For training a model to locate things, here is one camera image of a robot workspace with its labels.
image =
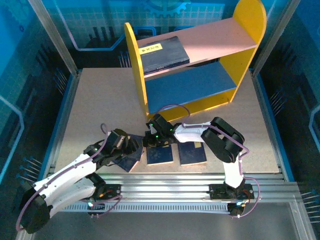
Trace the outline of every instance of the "dark blue book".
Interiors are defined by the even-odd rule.
[[[178,143],[178,151],[181,165],[207,162],[205,147],[202,142],[180,142]]]
[[[190,63],[187,52],[177,36],[143,45],[139,48],[139,53],[144,74]]]
[[[125,156],[123,159],[118,160],[117,162],[114,161],[115,164],[117,164],[120,168],[125,170],[127,173],[129,173],[134,166],[141,160],[141,156],[144,153],[144,147],[142,144],[142,136],[129,134],[129,137],[132,139],[137,140],[139,144],[139,148],[134,153],[130,154],[129,156]]]
[[[146,163],[147,165],[173,163],[171,146],[163,147],[147,147],[146,148]]]

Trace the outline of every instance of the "blue shelf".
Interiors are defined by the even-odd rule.
[[[220,62],[195,67],[145,82],[149,112],[169,104],[187,104],[237,86]]]

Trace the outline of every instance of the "book cover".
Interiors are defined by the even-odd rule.
[[[155,73],[190,62],[177,36],[143,45],[139,48],[139,53],[144,74]]]
[[[202,142],[180,142],[178,152],[181,165],[200,164],[207,162],[205,147]]]
[[[172,148],[170,145],[163,147],[147,147],[146,148],[146,164],[166,164],[173,163]]]
[[[139,148],[129,156],[124,157],[118,162],[114,162],[127,173],[129,173],[134,168],[134,166],[141,160],[141,156],[144,154],[144,147],[142,144],[143,137],[139,135],[129,134],[129,138],[137,140]]]

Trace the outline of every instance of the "bookshelf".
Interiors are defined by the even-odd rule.
[[[138,41],[126,22],[124,31],[133,76],[146,117],[168,104],[185,105],[194,114],[232,102],[266,25],[266,11],[260,0],[240,0],[231,18]],[[173,36],[178,36],[190,63],[144,75],[139,47]],[[192,67],[218,58],[217,62]],[[161,114],[172,121],[187,112],[173,107]]]

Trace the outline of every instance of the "pink shelf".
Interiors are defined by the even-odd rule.
[[[137,44],[140,47],[173,36],[178,36],[190,58],[190,63],[147,74],[144,76],[145,79],[156,75],[159,75],[160,77],[161,74],[173,70],[217,59],[257,46],[255,41],[232,17],[158,36],[148,37],[137,41]]]

